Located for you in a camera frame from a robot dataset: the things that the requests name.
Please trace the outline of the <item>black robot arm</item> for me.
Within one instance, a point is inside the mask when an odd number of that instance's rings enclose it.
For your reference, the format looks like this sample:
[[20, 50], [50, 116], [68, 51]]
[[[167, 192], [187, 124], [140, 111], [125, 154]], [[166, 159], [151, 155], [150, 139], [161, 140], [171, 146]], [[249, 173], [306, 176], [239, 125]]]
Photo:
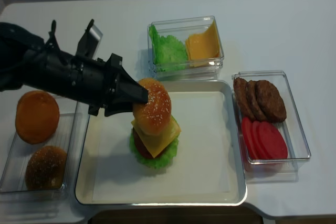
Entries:
[[122, 57], [94, 59], [102, 32], [91, 20], [71, 55], [59, 48], [56, 21], [44, 41], [26, 29], [1, 23], [1, 91], [23, 85], [87, 104], [90, 115], [131, 112], [134, 104], [146, 104], [148, 91], [122, 66]]

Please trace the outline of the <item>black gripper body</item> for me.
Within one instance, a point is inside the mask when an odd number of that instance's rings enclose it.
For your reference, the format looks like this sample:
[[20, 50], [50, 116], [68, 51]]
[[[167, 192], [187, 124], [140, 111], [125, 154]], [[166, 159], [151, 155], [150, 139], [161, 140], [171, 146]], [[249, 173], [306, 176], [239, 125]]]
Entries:
[[107, 61], [73, 56], [64, 51], [43, 52], [24, 58], [23, 84], [51, 92], [89, 106], [90, 115], [113, 101], [116, 75], [122, 57], [112, 54]]

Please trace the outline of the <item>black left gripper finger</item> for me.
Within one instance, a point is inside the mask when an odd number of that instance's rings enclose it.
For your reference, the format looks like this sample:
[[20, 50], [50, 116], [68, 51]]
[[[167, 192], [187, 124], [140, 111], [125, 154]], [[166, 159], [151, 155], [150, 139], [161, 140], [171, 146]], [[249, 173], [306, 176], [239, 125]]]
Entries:
[[148, 90], [133, 80], [122, 66], [117, 70], [113, 102], [141, 104], [148, 102]]

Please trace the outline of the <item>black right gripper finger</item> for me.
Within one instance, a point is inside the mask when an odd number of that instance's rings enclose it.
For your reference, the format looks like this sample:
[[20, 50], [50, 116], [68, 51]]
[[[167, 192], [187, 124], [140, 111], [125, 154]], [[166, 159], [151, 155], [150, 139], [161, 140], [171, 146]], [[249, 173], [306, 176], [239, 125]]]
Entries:
[[132, 112], [133, 111], [133, 103], [132, 102], [116, 102], [113, 100], [112, 102], [108, 102], [104, 105], [104, 116], [109, 117], [119, 113]]

